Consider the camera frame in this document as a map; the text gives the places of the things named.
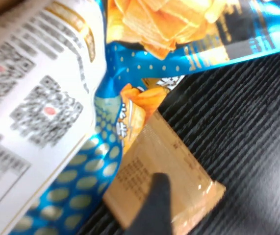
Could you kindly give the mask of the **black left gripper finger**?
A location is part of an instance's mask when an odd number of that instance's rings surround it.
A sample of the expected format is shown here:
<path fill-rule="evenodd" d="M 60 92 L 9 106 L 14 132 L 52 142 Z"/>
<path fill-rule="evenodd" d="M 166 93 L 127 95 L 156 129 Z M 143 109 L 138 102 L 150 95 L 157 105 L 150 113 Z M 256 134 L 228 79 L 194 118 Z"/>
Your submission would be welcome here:
<path fill-rule="evenodd" d="M 127 228 L 128 235 L 171 235 L 171 186 L 165 173 L 155 173 L 149 194 Z"/>

